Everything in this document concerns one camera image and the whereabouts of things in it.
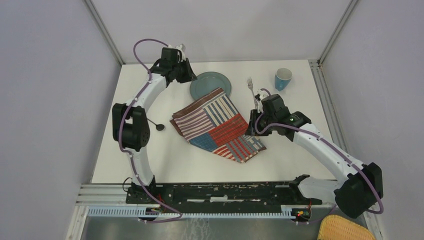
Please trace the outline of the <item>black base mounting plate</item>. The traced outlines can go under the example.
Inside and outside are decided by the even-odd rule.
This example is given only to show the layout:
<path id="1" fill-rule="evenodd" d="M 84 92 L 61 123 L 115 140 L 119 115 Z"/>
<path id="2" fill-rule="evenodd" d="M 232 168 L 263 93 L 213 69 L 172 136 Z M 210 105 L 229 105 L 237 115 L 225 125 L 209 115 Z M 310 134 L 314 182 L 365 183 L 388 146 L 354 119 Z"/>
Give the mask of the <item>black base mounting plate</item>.
<path id="1" fill-rule="evenodd" d="M 126 190 L 127 204 L 159 205 L 163 213 L 279 213 L 281 206 L 321 205 L 304 197 L 297 181 L 155 183 Z"/>

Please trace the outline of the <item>blue ceramic mug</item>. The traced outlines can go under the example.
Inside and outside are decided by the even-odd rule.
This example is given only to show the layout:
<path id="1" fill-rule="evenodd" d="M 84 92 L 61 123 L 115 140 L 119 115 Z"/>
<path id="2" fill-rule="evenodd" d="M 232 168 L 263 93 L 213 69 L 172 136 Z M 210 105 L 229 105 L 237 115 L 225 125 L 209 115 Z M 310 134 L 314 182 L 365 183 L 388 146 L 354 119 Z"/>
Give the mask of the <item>blue ceramic mug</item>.
<path id="1" fill-rule="evenodd" d="M 291 82 L 293 73 L 288 68 L 279 68 L 274 77 L 274 87 L 278 91 L 284 90 Z"/>

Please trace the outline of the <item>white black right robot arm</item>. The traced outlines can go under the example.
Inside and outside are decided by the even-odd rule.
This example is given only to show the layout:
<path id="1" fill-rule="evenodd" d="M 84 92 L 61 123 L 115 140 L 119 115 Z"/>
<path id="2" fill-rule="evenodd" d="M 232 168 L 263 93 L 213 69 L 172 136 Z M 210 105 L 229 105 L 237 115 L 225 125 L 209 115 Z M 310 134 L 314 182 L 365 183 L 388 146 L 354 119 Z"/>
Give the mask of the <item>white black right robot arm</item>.
<path id="1" fill-rule="evenodd" d="M 277 133 L 305 149 L 334 176 L 334 180 L 302 176 L 289 189 L 289 199 L 302 204 L 308 198 L 335 204 L 345 215 L 357 218 L 365 212 L 384 212 L 383 172 L 380 166 L 366 164 L 328 140 L 300 111 L 290 112 L 278 94 L 254 95 L 246 135 L 255 137 Z"/>

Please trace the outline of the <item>aluminium frame rails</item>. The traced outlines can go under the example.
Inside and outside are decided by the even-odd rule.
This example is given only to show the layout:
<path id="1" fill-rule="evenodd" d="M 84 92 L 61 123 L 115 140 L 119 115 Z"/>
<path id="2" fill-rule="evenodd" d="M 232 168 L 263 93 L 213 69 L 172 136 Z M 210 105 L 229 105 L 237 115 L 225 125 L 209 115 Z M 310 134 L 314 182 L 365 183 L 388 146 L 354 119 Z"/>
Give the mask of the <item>aluminium frame rails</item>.
<path id="1" fill-rule="evenodd" d="M 193 102 L 189 83 L 173 82 L 162 91 L 147 116 L 164 123 L 166 128 L 153 130 L 146 152 L 156 183 L 241 183 L 298 182 L 302 176 L 335 180 L 330 171 L 301 146 L 276 133 L 260 140 L 266 146 L 246 163 L 238 163 L 189 144 L 170 123 L 174 112 Z M 281 218 L 173 218 L 94 217 L 89 207 L 146 207 L 156 204 L 127 204 L 123 184 L 132 175 L 127 154 L 120 151 L 112 137 L 112 118 L 107 119 L 93 180 L 81 186 L 76 204 L 83 214 L 84 227 L 69 230 L 71 240 L 307 240 L 317 239 L 322 220 L 328 215 L 347 218 L 334 203 L 321 205 L 282 205 L 291 209 L 295 219 Z"/>

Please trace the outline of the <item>ornate silver fork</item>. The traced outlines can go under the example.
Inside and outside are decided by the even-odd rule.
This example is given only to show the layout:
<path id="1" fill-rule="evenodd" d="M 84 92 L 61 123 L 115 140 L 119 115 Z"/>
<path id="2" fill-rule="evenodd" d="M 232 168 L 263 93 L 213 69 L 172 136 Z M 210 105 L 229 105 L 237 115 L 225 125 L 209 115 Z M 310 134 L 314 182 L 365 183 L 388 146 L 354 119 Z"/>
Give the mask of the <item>ornate silver fork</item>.
<path id="1" fill-rule="evenodd" d="M 256 99 L 256 95 L 254 93 L 253 81 L 252 81 L 252 78 L 250 76 L 247 78 L 247 87 L 248 87 L 248 89 L 250 90 L 250 92 L 252 94 L 253 101 L 254 101 L 254 106 L 255 106 L 255 109 L 257 110 L 259 108 L 259 104 L 258 104 L 258 101 Z"/>

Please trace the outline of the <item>striped patchwork placemat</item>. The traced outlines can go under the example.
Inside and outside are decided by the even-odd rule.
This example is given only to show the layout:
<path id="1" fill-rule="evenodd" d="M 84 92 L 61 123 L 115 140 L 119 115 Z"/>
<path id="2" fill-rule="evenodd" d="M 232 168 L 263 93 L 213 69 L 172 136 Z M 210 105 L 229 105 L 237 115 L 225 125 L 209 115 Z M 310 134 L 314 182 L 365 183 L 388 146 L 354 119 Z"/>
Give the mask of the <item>striped patchwork placemat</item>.
<path id="1" fill-rule="evenodd" d="M 266 146 L 245 135 L 247 121 L 220 87 L 172 114 L 170 123 L 189 144 L 238 163 L 246 163 Z"/>

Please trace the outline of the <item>yellow woven basket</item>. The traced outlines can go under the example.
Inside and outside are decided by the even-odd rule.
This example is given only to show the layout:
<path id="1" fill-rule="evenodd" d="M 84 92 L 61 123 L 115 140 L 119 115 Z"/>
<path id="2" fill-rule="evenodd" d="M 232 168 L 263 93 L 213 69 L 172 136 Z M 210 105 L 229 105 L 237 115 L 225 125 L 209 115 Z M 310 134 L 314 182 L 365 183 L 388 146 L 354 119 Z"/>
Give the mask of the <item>yellow woven basket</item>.
<path id="1" fill-rule="evenodd" d="M 318 240 L 375 240 L 365 227 L 339 215 L 326 216 L 320 225 Z"/>

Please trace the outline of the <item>teal ceramic plate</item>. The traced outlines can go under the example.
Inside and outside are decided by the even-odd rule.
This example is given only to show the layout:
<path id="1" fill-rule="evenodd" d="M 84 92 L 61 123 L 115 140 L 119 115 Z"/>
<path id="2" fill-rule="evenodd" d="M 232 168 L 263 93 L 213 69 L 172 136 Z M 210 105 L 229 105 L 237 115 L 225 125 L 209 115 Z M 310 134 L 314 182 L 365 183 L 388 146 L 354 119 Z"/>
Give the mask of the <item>teal ceramic plate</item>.
<path id="1" fill-rule="evenodd" d="M 217 88 L 223 89 L 228 96 L 231 95 L 232 85 L 230 80 L 222 73 L 207 71 L 199 74 L 197 80 L 191 82 L 189 93 L 193 100 L 198 100 Z"/>

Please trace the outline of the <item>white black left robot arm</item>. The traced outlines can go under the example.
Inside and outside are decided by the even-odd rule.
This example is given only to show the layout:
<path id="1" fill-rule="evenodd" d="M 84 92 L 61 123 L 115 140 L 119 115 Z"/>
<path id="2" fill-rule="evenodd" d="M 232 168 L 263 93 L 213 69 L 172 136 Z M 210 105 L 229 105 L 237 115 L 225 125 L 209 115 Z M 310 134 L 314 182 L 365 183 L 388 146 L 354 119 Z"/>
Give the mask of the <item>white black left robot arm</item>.
<path id="1" fill-rule="evenodd" d="M 146 148 L 151 136 L 147 112 L 172 81 L 189 83 L 197 80 L 185 56 L 185 49 L 184 44 L 163 47 L 161 57 L 148 69 L 146 79 L 137 92 L 125 103 L 116 103 L 112 107 L 113 139 L 127 154 L 132 180 L 140 187 L 138 197 L 147 204 L 154 202 L 158 195 L 157 189 L 150 185 L 154 174 Z"/>

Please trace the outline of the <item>black spoon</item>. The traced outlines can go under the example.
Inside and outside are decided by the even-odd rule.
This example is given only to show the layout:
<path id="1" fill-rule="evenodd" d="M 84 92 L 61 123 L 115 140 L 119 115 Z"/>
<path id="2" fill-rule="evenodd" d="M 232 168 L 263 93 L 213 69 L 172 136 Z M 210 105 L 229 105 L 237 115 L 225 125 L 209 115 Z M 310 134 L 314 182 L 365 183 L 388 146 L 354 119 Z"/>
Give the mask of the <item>black spoon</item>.
<path id="1" fill-rule="evenodd" d="M 147 120 L 155 126 L 155 129 L 156 129 L 157 131 L 164 131 L 164 130 L 165 130 L 165 128 L 166 128 L 164 124 L 161 124 L 161 123 L 155 123 L 155 122 L 153 122 L 152 120 L 150 120 L 149 118 L 148 118 Z"/>

